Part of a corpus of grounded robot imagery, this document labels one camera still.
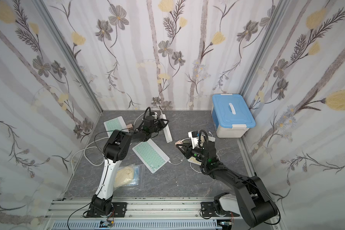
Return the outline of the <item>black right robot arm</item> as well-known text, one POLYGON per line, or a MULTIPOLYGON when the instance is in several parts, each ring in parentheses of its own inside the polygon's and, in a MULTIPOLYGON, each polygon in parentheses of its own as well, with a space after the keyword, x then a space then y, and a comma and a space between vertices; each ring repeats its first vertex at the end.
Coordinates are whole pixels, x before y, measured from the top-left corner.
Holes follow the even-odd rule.
POLYGON ((229 169, 217 158, 215 143, 206 141, 202 146, 193 147, 184 141, 176 144, 178 150, 187 158, 195 158, 201 162, 201 173, 212 179, 223 182, 234 190, 240 213, 250 227, 279 215, 278 206, 272 200, 258 176, 244 176, 229 169))

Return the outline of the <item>green wireless keyboard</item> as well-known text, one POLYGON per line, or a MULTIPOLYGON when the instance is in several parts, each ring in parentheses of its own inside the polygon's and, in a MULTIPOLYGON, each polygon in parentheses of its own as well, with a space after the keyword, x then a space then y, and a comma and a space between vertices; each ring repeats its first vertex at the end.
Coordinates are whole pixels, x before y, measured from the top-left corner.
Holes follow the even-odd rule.
POLYGON ((122 116, 105 121, 103 124, 104 124, 105 130, 107 131, 108 137, 112 135, 114 130, 129 132, 122 116))
POLYGON ((162 149, 151 139, 137 144, 132 150, 151 173, 157 172, 170 160, 162 149))

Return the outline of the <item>white power strip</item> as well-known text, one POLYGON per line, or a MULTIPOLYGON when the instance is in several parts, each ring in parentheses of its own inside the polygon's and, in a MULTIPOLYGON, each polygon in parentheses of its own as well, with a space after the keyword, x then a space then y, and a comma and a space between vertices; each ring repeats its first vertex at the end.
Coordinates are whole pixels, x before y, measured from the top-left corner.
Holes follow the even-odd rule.
POLYGON ((163 122, 165 123, 165 128, 163 129, 163 132, 164 132, 164 135, 165 135, 165 138, 166 138, 166 142, 167 143, 171 143, 173 140, 172 138, 172 135, 171 135, 171 132, 170 132, 170 128, 169 128, 169 125, 168 125, 168 120, 166 118, 166 115, 165 114, 161 114, 160 115, 160 119, 163 120, 163 122))

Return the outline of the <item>yellow wireless keyboard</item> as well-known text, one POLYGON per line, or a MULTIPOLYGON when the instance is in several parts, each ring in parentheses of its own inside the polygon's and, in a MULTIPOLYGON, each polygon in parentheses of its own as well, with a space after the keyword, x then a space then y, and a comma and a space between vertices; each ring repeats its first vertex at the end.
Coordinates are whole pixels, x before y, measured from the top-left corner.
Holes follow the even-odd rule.
POLYGON ((190 163, 201 165, 202 163, 213 163, 217 160, 217 151, 215 148, 215 138, 212 136, 189 137, 188 158, 190 163))

